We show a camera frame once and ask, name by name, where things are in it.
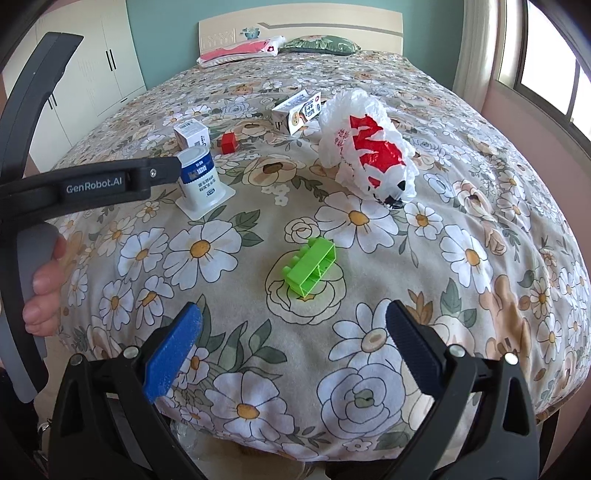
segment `window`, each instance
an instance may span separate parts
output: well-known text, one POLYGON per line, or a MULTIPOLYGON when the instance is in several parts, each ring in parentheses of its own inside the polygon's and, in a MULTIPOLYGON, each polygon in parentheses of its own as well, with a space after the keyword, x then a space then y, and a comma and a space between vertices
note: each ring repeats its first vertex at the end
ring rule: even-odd
POLYGON ((557 121, 591 155, 591 82, 554 24, 524 0, 515 90, 557 121))

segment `hand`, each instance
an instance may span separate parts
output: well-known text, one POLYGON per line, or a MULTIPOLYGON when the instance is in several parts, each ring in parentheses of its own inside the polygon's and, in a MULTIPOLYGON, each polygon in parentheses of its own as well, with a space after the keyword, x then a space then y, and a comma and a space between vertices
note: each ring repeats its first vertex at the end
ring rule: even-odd
POLYGON ((43 265, 33 276, 35 296, 22 310, 26 330, 39 337, 53 335, 60 326, 60 290, 65 281, 64 272, 57 262, 66 253, 66 239, 61 235, 53 250, 53 259, 43 265))

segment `green floral pillow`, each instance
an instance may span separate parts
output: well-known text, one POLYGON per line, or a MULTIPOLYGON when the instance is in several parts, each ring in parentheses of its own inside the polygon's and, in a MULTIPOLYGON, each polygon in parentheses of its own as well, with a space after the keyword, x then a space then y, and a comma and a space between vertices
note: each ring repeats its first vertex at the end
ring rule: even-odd
POLYGON ((351 55, 359 50, 361 50, 361 47, 347 38, 337 37, 335 35, 308 35, 287 42, 281 47, 280 51, 351 55))

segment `red print on bag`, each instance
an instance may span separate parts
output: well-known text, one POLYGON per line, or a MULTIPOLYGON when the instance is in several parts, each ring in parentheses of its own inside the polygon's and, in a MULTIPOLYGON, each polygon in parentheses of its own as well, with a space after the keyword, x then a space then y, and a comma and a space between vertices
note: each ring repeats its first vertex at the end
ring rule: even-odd
MULTIPOLYGON (((369 115, 365 115, 364 118, 357 118, 356 116, 349 117, 351 128, 367 127, 359 130, 357 135, 353 136, 353 145, 355 150, 370 150, 374 153, 366 153, 359 157, 361 165, 372 165, 382 173, 393 165, 404 165, 402 161, 402 152, 396 145, 385 140, 370 140, 374 134, 383 130, 377 122, 369 115)), ((378 188, 381 182, 372 177, 368 178, 371 185, 378 188)))

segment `green toy block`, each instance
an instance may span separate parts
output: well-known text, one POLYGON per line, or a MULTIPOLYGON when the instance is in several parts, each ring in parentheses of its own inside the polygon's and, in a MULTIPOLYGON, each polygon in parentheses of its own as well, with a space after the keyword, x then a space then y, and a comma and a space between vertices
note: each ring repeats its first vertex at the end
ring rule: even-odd
POLYGON ((335 244, 326 238, 310 238, 290 263, 283 267, 283 278, 300 297, 308 295, 336 261, 335 244))

